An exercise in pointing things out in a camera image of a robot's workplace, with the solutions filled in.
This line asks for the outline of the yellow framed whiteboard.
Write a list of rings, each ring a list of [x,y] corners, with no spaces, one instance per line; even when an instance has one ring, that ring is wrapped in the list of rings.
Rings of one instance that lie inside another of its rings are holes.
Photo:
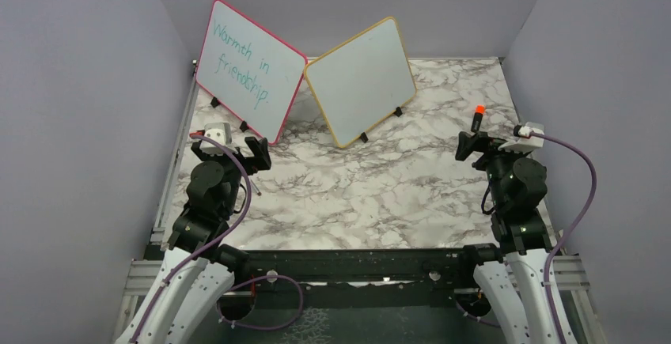
[[[309,62],[304,78],[334,143],[345,148],[417,93],[400,27],[386,17]]]

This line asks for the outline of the white whiteboard marker pen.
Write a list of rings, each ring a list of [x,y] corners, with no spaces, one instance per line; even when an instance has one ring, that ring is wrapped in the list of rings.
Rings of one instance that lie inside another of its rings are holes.
[[[250,180],[250,185],[251,185],[251,188],[253,189],[253,192],[257,196],[261,196],[263,194],[262,191],[259,189],[259,187],[256,185],[256,183],[253,180]]]

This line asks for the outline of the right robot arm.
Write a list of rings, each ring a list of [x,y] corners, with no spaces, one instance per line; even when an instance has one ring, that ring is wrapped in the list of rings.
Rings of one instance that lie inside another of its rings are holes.
[[[455,158],[480,153],[473,168],[487,176],[488,216],[495,244],[464,247],[457,277],[477,285],[508,343],[573,343],[551,261],[552,242],[538,210],[547,194],[547,169],[529,154],[542,148],[542,132],[516,127],[512,140],[484,131],[458,135]]]

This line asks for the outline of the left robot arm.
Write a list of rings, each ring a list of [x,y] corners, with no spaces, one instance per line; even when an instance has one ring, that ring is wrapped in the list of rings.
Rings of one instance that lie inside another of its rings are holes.
[[[228,289],[248,281],[248,255],[223,240],[251,206],[250,176],[271,168],[266,138],[245,138],[252,154],[230,149],[213,133],[193,134],[200,162],[191,171],[188,200],[173,222],[149,292],[118,343],[186,343]]]

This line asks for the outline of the pink framed whiteboard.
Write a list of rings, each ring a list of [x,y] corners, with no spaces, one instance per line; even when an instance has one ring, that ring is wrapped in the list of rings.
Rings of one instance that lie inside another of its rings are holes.
[[[214,0],[195,82],[274,145],[307,63],[307,57],[285,40],[229,3]]]

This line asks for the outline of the orange capped black marker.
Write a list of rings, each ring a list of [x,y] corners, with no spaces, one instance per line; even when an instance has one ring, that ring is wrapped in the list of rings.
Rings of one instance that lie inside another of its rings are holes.
[[[474,111],[473,117],[472,117],[472,123],[470,127],[470,131],[472,133],[477,133],[480,131],[481,123],[483,120],[484,113],[486,111],[486,108],[484,105],[477,105],[476,109]]]

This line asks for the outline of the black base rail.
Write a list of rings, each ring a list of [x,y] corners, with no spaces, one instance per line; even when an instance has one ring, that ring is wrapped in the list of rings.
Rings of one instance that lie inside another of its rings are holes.
[[[221,265],[238,291],[223,290],[226,307],[445,307],[459,289],[472,295],[474,270],[501,263],[493,244],[462,248],[381,250],[251,250],[230,246],[198,255]]]

